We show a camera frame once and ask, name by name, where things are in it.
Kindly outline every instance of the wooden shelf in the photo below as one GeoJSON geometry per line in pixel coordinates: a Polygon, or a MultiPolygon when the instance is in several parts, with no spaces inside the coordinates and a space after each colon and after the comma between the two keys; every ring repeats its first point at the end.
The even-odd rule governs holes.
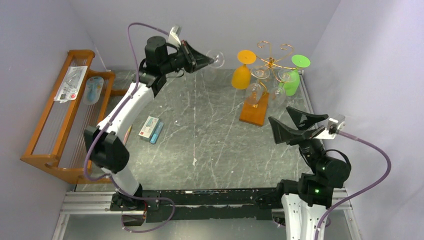
{"type": "MultiPolygon", "coordinates": [[[[84,129],[95,126],[104,119],[112,87],[113,72],[97,72],[90,69],[95,57],[91,50],[70,50],[53,86],[41,118],[29,141],[22,161],[39,168],[70,184],[93,183],[83,174],[84,159],[87,154],[84,144],[84,129]],[[65,103],[54,101],[56,93],[69,67],[88,66],[80,93],[75,100],[65,103]],[[100,99],[93,105],[80,104],[83,91],[89,78],[100,76],[104,79],[100,99]]],[[[88,164],[91,172],[91,161],[88,164]]],[[[107,183],[108,179],[96,183],[107,183]]]]}

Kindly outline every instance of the wine glass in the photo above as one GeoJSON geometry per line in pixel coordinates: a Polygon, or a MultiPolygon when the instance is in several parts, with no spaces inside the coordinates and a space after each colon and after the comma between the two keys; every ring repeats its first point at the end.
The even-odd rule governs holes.
{"type": "Polygon", "coordinates": [[[276,86],[269,91],[268,106],[271,108],[280,107],[286,100],[286,91],[282,86],[276,86]]]}
{"type": "Polygon", "coordinates": [[[216,49],[209,50],[206,53],[206,56],[214,60],[213,63],[209,64],[209,66],[213,69],[219,69],[225,63],[224,54],[220,52],[219,50],[216,50],[216,49]]]}
{"type": "Polygon", "coordinates": [[[252,83],[246,89],[246,103],[250,105],[258,104],[259,100],[262,97],[264,88],[259,83],[252,83]]]}
{"type": "Polygon", "coordinates": [[[270,70],[266,66],[255,66],[250,70],[250,74],[257,78],[257,81],[250,84],[246,89],[246,103],[250,105],[258,104],[262,97],[265,87],[260,84],[261,79],[266,79],[270,76],[270,70]]]}

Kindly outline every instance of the gray wall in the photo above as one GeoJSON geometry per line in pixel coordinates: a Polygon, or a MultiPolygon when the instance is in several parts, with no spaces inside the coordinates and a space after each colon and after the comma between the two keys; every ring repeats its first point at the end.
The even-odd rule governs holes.
{"type": "MultiPolygon", "coordinates": [[[[279,46],[292,44],[296,53],[310,56],[340,0],[70,0],[96,43],[108,68],[133,69],[134,60],[127,40],[127,26],[143,22],[169,31],[182,26],[181,39],[206,53],[219,49],[225,54],[225,68],[240,66],[237,53],[254,50],[259,41],[279,46]]],[[[156,31],[134,27],[131,32],[139,61],[144,58],[146,40],[156,31]]]]}
{"type": "Polygon", "coordinates": [[[93,44],[66,0],[2,0],[0,33],[1,239],[47,240],[69,185],[19,158],[67,51],[93,44]]]}
{"type": "MultiPolygon", "coordinates": [[[[345,131],[384,149],[389,177],[352,200],[364,240],[422,239],[424,2],[342,0],[306,70],[316,113],[347,115],[345,131]]],[[[386,170],[383,157],[343,137],[327,141],[353,165],[349,194],[386,170]]]]}

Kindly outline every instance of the table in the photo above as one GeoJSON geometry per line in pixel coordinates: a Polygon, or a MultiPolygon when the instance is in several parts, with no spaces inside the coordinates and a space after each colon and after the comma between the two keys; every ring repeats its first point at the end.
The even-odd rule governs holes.
{"type": "MultiPolygon", "coordinates": [[[[262,127],[239,121],[245,90],[231,85],[233,69],[203,69],[168,82],[139,114],[126,143],[129,166],[146,190],[275,187],[310,172],[298,147],[276,145],[268,120],[262,127]],[[183,124],[173,123],[183,115],[183,124]],[[165,123],[156,144],[138,136],[148,116],[165,123]]],[[[125,89],[135,71],[115,71],[115,89],[125,89]]],[[[309,112],[301,85],[284,106],[269,108],[294,128],[285,107],[309,112]]],[[[109,103],[111,111],[120,98],[109,103]]],[[[113,191],[111,184],[80,184],[77,191],[113,191]]]]}

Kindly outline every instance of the green cup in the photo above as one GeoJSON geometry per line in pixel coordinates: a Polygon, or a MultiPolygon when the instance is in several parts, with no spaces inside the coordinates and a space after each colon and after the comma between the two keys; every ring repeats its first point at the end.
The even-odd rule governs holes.
{"type": "Polygon", "coordinates": [[[278,71],[278,76],[282,81],[279,86],[284,88],[287,96],[293,96],[301,83],[298,70],[281,69],[278,71]]]}

